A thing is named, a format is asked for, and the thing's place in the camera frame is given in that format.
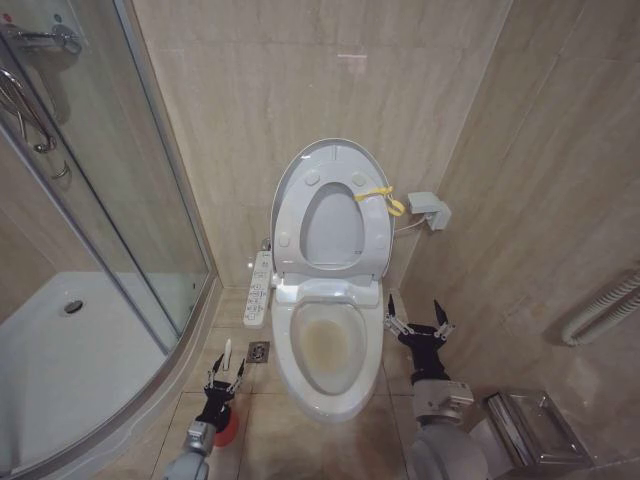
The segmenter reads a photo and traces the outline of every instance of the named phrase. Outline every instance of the bidet control panel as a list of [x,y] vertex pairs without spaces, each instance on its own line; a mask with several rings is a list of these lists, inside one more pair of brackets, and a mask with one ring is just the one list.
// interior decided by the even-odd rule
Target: bidet control panel
[[259,251],[253,264],[251,287],[249,287],[247,306],[242,320],[245,327],[261,328],[264,324],[264,316],[269,304],[272,273],[271,252],[268,250]]

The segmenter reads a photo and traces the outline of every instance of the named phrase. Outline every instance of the red object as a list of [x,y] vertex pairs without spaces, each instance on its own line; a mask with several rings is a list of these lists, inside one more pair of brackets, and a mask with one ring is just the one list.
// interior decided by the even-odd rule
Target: red object
[[231,410],[229,424],[225,427],[224,430],[216,433],[216,437],[213,440],[213,445],[216,447],[224,447],[226,445],[229,445],[233,441],[233,439],[236,438],[239,424],[240,420],[238,419],[238,415],[236,415],[236,412]]

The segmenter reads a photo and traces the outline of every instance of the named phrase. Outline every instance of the shower door frame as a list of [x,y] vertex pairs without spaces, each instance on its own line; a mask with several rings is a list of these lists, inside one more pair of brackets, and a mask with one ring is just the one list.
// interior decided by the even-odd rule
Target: shower door frame
[[[194,333],[196,332],[196,324],[201,319],[200,317],[205,311],[206,302],[209,298],[213,299],[212,295],[214,293],[214,289],[216,287],[216,284],[219,282],[219,279],[217,278],[218,271],[214,262],[213,254],[206,238],[204,225],[200,218],[200,214],[195,202],[195,197],[188,181],[186,168],[184,166],[182,156],[180,155],[177,146],[173,128],[171,127],[169,116],[162,99],[153,67],[151,65],[142,32],[137,22],[133,4],[130,0],[113,0],[113,5],[120,18],[121,26],[129,45],[134,65],[138,72],[139,80],[142,83],[143,91],[147,98],[150,113],[158,129],[163,149],[165,150],[166,157],[175,178],[176,185],[178,187],[182,202],[185,206],[186,213],[193,227],[193,232],[195,233],[198,246],[208,268],[208,272],[198,293],[191,315],[189,316],[189,319],[183,331],[176,332],[176,345],[172,349],[168,349],[166,346],[164,346],[164,343],[153,331],[153,327],[144,318],[144,315],[136,306],[133,299],[120,284],[120,281],[117,279],[114,272],[112,272],[110,266],[102,259],[102,256],[93,246],[92,241],[85,234],[80,224],[74,219],[71,212],[69,212],[59,194],[49,184],[49,181],[42,174],[39,166],[37,165],[37,162],[34,160],[33,152],[31,151],[30,147],[26,144],[26,142],[19,138],[19,135],[17,135],[17,133],[13,131],[13,129],[9,128],[5,124],[5,122],[0,122],[0,134],[2,134],[7,139],[9,144],[13,147],[21,163],[23,163],[25,167],[32,173],[36,181],[40,184],[47,196],[50,198],[51,202],[58,209],[62,217],[66,220],[71,230],[79,237],[89,253],[103,268],[105,274],[109,276],[112,283],[120,291],[127,303],[132,306],[138,320],[143,324],[145,329],[149,331],[151,338],[156,341],[160,350],[163,352],[163,354],[165,354],[165,360],[156,371],[156,373],[144,385],[144,387],[142,387],[142,389],[136,395],[134,395],[125,405],[123,405],[115,414],[113,414],[109,418],[104,419],[98,426],[89,431],[83,438],[55,453],[51,457],[30,466],[25,466],[22,468],[17,467],[17,471],[10,474],[10,476],[8,477],[11,479],[37,479],[54,473],[65,465],[70,464],[74,460],[86,454],[91,449],[95,448],[100,444],[100,442],[107,439],[111,434],[118,430],[118,428],[124,425],[127,420],[134,416],[145,404],[145,402],[147,402],[154,394],[159,392],[159,389],[162,386],[163,382],[167,380],[174,367],[180,361],[180,357],[184,353],[187,344],[190,342]],[[76,168],[83,180],[86,181],[90,186],[91,183],[82,172],[81,167],[78,165],[76,159],[74,158],[73,152],[68,148],[66,142],[64,141],[64,136],[61,135],[61,132],[57,128],[57,125],[55,125],[50,118],[49,112],[41,104],[40,97],[33,90],[30,82],[25,81],[25,79],[23,78],[22,68],[17,64],[16,60],[13,58],[13,54],[9,51],[9,47],[5,45],[4,42],[0,42],[0,59],[2,59],[3,63],[8,68],[10,68],[12,72],[15,72],[17,77],[23,82],[23,86],[25,87],[25,94],[30,100],[35,103],[35,108],[37,109],[38,113],[43,115],[43,119],[47,128],[50,128],[51,131],[55,132],[55,136],[60,140],[61,146],[63,146],[62,148],[65,148],[65,150],[68,151],[71,161],[70,166],[72,168]],[[107,216],[107,218],[110,218],[106,211],[104,211],[104,214]],[[113,225],[113,227],[116,232],[118,232],[118,229],[115,227],[115,225]],[[128,248],[126,248],[126,243],[125,250],[127,252],[127,255],[132,257],[131,252]],[[138,269],[138,274],[149,286],[149,282],[144,273],[140,270],[139,265],[135,261],[135,258],[132,257],[132,260],[135,268]],[[156,300],[161,303],[156,295],[154,295],[154,297],[156,297]]]

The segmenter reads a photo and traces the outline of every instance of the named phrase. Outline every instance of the white pipe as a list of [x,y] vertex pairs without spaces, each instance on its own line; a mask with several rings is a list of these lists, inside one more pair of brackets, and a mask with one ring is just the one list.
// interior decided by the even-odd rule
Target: white pipe
[[636,272],[609,292],[596,298],[584,310],[578,312],[562,329],[562,341],[572,347],[591,343],[598,336],[619,324],[629,314],[640,308],[640,292],[603,315],[598,322],[594,322],[594,320],[617,301],[639,287],[640,272]]

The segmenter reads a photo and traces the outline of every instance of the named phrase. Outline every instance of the shower drain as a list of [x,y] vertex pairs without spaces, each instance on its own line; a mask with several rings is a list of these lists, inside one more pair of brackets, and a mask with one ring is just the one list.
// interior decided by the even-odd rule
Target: shower drain
[[72,315],[79,311],[83,306],[84,302],[82,300],[74,300],[64,306],[64,313],[66,313],[67,315]]
[[267,363],[269,360],[269,342],[251,342],[247,352],[247,363]]

